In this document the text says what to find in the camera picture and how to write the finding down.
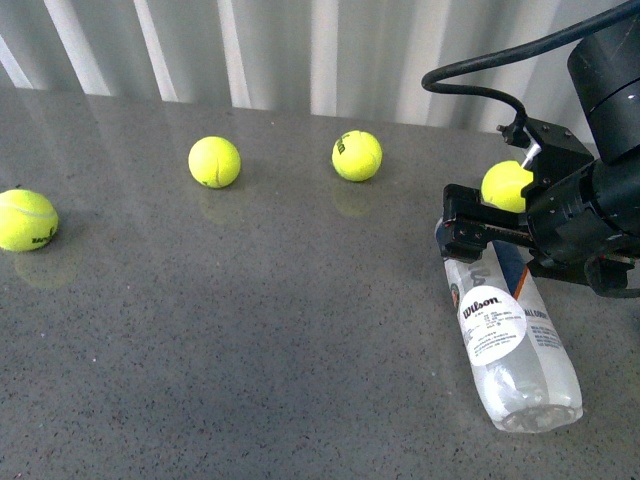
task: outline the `speckled gray surface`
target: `speckled gray surface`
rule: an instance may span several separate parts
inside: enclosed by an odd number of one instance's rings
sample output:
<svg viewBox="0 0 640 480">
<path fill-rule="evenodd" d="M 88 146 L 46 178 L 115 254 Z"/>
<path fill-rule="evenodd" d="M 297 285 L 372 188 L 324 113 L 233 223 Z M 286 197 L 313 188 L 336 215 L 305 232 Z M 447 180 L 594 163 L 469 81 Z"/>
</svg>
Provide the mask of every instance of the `speckled gray surface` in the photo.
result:
<svg viewBox="0 0 640 480">
<path fill-rule="evenodd" d="M 432 241 L 496 135 L 0 90 L 0 190 L 60 231 L 0 255 L 0 478 L 640 479 L 637 301 L 539 281 L 582 420 L 497 431 Z M 385 150 L 350 184 L 331 147 Z M 186 157 L 221 135 L 238 181 Z"/>
</svg>

